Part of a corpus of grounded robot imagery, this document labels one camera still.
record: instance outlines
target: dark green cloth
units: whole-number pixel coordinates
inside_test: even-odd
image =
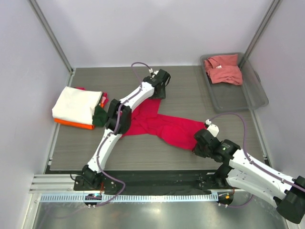
[[[94,126],[105,126],[107,122],[107,112],[101,108],[100,105],[97,105],[94,110],[94,115],[92,117],[92,125]]]

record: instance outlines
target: crumpled red fabric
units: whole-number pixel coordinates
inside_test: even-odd
[[[156,135],[166,143],[193,150],[194,134],[206,129],[203,122],[158,114],[161,99],[146,99],[132,113],[132,124],[123,136]]]
[[[243,76],[237,62],[238,54],[212,56],[204,61],[204,68],[212,83],[242,85]]]

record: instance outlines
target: gray wooden tabletop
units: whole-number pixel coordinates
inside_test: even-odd
[[[213,110],[200,66],[163,66],[171,75],[159,113],[204,122],[216,113]],[[137,67],[139,75],[148,75],[147,68]],[[79,68],[72,87],[107,92],[109,99],[121,99],[139,85],[130,67]],[[239,112],[248,125],[247,152],[259,160],[263,153],[249,111]],[[233,115],[215,119],[219,126],[218,138],[243,143],[243,124]],[[94,154],[103,136],[103,128],[94,130],[60,126],[51,170],[81,170]],[[152,135],[126,136],[120,139],[106,163],[108,170],[177,170],[217,169],[219,163],[201,158],[192,152],[166,144]]]

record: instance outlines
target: cloth in bin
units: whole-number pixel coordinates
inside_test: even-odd
[[[156,135],[166,143],[188,150],[196,145],[194,135],[206,129],[203,122],[158,114],[161,99],[146,99],[132,113],[132,124],[123,136]]]
[[[237,62],[238,54],[213,56],[204,61],[204,68],[212,83],[242,85],[243,76]]]
[[[92,130],[95,126],[105,125],[107,112],[102,106],[107,101],[106,93],[65,87],[52,109],[52,115],[57,123]]]

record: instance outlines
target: robotic arm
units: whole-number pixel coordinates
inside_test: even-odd
[[[92,159],[85,165],[81,178],[93,189],[102,182],[101,170],[116,142],[131,126],[132,111],[147,98],[165,98],[165,86],[170,75],[160,69],[144,78],[141,85],[121,100],[112,100],[108,110],[106,129]],[[207,129],[195,134],[194,153],[222,163],[214,174],[221,187],[236,187],[264,199],[287,220],[300,223],[305,214],[305,179],[282,174],[244,152],[230,140],[217,139],[219,129],[206,121]]]

